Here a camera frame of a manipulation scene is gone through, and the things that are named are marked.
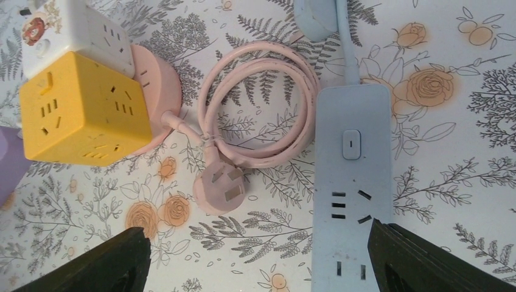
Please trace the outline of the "yellow cube socket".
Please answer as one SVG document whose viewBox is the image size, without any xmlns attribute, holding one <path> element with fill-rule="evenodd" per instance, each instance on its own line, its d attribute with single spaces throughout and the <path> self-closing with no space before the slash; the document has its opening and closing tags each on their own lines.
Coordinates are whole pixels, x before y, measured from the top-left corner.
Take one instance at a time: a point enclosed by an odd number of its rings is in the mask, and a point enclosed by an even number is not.
<svg viewBox="0 0 516 292">
<path fill-rule="evenodd" d="M 75 52 L 19 90 L 27 159 L 108 166 L 153 138 L 140 84 Z"/>
</svg>

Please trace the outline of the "white cube socket with sticker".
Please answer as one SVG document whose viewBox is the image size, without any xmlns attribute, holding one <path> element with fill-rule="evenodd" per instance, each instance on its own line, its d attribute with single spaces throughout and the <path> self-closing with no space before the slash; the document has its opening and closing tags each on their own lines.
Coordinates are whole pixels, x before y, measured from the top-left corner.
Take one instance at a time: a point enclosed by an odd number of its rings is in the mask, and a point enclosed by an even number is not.
<svg viewBox="0 0 516 292">
<path fill-rule="evenodd" d="M 76 52 L 134 77 L 126 30 L 85 1 L 45 1 L 30 13 L 20 36 L 27 78 L 36 76 L 67 52 Z"/>
</svg>

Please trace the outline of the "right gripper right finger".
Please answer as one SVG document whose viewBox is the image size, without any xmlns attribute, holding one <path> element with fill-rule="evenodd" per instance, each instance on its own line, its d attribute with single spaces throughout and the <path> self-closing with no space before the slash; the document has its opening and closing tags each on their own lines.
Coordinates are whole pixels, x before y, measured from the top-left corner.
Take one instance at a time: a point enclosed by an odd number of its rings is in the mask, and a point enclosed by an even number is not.
<svg viewBox="0 0 516 292">
<path fill-rule="evenodd" d="M 373 220 L 368 252 L 380 291 L 515 291 L 398 224 Z"/>
</svg>

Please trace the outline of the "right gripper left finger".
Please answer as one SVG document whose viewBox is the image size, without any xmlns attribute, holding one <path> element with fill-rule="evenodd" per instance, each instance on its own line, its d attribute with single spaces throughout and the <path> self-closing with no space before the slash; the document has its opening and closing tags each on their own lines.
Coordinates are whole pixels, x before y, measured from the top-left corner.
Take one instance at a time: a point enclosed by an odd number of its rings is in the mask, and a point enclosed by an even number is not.
<svg viewBox="0 0 516 292">
<path fill-rule="evenodd" d="M 129 228 L 16 291 L 143 291 L 150 254 L 144 229 Z"/>
</svg>

